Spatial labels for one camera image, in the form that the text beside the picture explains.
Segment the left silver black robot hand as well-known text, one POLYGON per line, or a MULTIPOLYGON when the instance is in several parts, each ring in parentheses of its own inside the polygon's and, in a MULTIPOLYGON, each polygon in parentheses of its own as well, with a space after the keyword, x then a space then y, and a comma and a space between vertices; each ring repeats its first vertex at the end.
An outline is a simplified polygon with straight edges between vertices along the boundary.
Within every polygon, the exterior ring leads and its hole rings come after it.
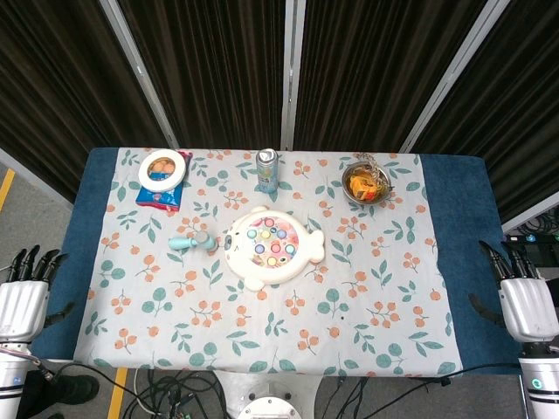
POLYGON ((29 345, 46 327, 60 322, 75 307, 73 302, 53 314, 47 312, 52 284, 68 258, 58 249, 36 259, 40 246, 22 249, 6 268, 0 284, 0 345, 29 345))

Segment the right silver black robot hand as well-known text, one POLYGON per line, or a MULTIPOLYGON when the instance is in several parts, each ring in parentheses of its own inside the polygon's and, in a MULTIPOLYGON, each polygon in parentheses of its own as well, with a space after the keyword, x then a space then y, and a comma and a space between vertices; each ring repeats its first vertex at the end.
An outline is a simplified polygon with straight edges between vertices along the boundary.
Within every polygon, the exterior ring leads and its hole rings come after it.
POLYGON ((490 244, 480 240, 481 249, 490 260, 499 295, 501 313, 482 305, 473 293, 471 306, 483 319, 507 329, 521 344, 549 343, 559 336, 559 318, 552 293, 545 279, 539 276, 525 251, 506 244, 507 261, 490 244))

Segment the light blue toy hammer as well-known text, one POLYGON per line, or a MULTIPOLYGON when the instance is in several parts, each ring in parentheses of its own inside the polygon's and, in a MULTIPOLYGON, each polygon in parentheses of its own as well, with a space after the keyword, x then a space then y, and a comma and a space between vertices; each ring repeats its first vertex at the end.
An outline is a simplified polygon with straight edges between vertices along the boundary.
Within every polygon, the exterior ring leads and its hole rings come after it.
POLYGON ((173 237, 168 244, 173 251, 200 248, 212 252, 218 248, 217 240, 206 231, 199 231, 194 237, 173 237))

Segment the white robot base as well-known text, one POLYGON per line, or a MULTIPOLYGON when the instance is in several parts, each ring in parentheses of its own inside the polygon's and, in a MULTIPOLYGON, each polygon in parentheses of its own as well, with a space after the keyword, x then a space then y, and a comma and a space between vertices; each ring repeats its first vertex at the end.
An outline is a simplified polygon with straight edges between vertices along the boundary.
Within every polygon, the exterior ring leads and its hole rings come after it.
POLYGON ((233 419, 314 419, 321 376, 217 371, 233 419))

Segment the fish-shaped toy board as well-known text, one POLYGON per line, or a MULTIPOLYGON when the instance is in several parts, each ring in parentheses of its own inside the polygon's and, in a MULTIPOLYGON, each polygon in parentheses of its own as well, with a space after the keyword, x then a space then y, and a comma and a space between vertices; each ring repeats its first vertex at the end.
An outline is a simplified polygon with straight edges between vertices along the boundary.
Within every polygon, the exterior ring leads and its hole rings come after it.
POLYGON ((308 264, 320 263, 325 236, 321 230, 307 231, 286 212, 258 206, 227 230, 224 257, 245 288, 257 292, 295 278, 308 264))

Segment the black box with green lights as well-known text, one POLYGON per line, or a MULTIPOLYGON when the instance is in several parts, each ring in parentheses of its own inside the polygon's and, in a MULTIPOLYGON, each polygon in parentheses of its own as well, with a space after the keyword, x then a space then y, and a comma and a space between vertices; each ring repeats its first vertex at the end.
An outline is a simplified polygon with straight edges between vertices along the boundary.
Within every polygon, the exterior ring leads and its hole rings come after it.
POLYGON ((527 258, 541 277, 559 278, 559 233, 505 235, 505 243, 527 258))

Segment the person in black clothes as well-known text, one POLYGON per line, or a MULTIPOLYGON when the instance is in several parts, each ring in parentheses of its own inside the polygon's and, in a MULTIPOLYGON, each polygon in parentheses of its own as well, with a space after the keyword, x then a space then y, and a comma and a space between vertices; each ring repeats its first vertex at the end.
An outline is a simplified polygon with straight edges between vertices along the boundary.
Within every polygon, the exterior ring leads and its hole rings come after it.
POLYGON ((99 381, 91 375, 62 375, 56 382, 47 381, 39 371, 26 375, 17 419, 30 419, 56 403, 79 405, 99 393, 99 381))

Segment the blue snack bag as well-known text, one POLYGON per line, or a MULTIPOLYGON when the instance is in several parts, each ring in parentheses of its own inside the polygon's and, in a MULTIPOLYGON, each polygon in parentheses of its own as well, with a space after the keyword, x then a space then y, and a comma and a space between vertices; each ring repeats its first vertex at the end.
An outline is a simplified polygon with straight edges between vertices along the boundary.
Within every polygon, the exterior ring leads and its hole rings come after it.
MULTIPOLYGON (((192 153, 184 149, 179 149, 175 151, 182 154, 184 160, 186 161, 186 173, 182 182, 179 183, 175 188, 164 192, 152 192, 150 190, 143 188, 142 185, 140 184, 141 188, 139 189, 138 196, 135 199, 135 203, 137 205, 143 207, 152 207, 159 210, 165 210, 170 212, 177 212, 180 209, 182 195, 183 195, 184 181, 186 180, 188 174, 192 153)), ((154 170, 156 170, 156 172, 151 174, 151 177, 153 179, 160 180, 167 176, 161 173, 162 170, 161 163, 159 163, 157 166, 154 166, 154 170)))

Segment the white tape roll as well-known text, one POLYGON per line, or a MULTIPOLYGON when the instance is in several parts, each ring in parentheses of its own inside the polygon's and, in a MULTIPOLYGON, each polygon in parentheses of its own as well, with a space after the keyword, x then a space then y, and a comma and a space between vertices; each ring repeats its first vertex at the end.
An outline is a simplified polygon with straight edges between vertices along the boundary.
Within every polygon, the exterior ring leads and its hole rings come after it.
POLYGON ((171 149, 159 149, 149 154, 141 163, 138 177, 143 188, 152 192, 164 192, 182 182, 186 173, 186 161, 182 154, 171 149), (161 173, 166 177, 157 180, 151 177, 154 166, 162 164, 161 173))

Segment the dark pleated curtain panel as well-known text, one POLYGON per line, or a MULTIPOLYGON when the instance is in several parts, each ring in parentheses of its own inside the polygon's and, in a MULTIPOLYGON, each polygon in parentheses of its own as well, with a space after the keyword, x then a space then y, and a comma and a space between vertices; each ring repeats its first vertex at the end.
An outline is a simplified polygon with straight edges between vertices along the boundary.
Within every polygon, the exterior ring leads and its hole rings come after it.
POLYGON ((484 160, 507 222, 559 191, 559 0, 511 0, 413 151, 484 160))
POLYGON ((396 152, 487 0, 307 0, 293 147, 396 152))
POLYGON ((95 148, 168 143, 98 0, 0 0, 0 148, 73 201, 95 148))
POLYGON ((278 148, 286 0, 119 0, 183 148, 278 148))

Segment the orange toy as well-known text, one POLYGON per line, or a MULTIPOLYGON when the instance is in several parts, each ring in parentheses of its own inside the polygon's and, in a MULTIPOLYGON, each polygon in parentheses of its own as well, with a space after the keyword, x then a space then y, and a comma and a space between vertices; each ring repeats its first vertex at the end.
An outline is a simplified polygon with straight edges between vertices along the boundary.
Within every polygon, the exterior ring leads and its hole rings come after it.
POLYGON ((378 180, 372 175, 350 176, 349 188, 355 199, 366 202, 374 200, 381 190, 378 180))

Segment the steel bowl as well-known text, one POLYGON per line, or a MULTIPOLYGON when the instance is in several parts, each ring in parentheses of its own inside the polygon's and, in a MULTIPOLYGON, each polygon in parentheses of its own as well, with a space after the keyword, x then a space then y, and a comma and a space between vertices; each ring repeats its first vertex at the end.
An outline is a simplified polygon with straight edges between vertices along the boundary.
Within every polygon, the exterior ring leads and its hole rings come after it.
POLYGON ((392 191, 390 178, 378 166, 376 166, 375 164, 371 165, 370 163, 365 161, 353 163, 345 168, 342 174, 342 186, 345 195, 351 202, 364 205, 373 205, 380 203, 387 197, 389 197, 392 191), (352 192, 349 188, 349 180, 350 176, 352 175, 372 175, 376 180, 378 180, 381 190, 374 200, 366 202, 359 201, 353 197, 352 192))

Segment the light blue drink can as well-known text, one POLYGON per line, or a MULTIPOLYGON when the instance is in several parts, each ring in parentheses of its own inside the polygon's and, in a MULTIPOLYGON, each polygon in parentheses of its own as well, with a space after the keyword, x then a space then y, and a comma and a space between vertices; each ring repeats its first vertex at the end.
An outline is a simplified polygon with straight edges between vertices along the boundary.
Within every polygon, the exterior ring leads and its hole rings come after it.
POLYGON ((264 148, 256 154, 259 190, 270 194, 278 188, 278 154, 272 148, 264 148))

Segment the grey partition rail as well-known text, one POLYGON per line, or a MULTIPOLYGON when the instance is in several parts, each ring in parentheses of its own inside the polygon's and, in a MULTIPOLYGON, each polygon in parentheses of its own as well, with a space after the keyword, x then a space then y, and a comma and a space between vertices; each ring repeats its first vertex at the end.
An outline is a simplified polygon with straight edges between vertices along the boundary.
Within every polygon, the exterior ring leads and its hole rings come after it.
POLYGON ((2 148, 0 148, 0 162, 7 168, 13 169, 17 175, 25 179, 36 189, 39 189, 50 199, 58 201, 62 206, 68 208, 69 210, 73 209, 73 204, 69 200, 63 197, 59 192, 49 186, 41 178, 30 171, 25 165, 20 163, 17 159, 12 157, 2 148))
POLYGON ((513 217, 512 219, 508 220, 504 224, 501 225, 502 231, 504 233, 508 233, 511 230, 514 230, 521 226, 522 224, 526 223, 527 221, 536 218, 537 216, 543 214, 544 212, 557 207, 559 202, 552 203, 552 202, 542 202, 534 205, 533 207, 526 209, 520 215, 513 217))

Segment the grey partition post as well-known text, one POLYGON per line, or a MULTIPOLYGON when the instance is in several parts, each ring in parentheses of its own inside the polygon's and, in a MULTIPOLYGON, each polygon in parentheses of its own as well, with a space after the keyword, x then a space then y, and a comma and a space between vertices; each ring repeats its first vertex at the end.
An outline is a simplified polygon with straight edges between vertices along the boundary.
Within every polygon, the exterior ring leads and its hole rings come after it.
POLYGON ((473 22, 458 50, 446 67, 431 96, 427 100, 407 134, 398 152, 408 154, 415 146, 434 114, 438 111, 448 93, 466 69, 478 49, 482 46, 491 30, 497 24, 511 0, 486 0, 484 7, 473 22))
POLYGON ((118 0, 98 0, 169 148, 180 148, 118 0))
POLYGON ((306 6, 307 0, 285 3, 281 151, 293 150, 306 6))

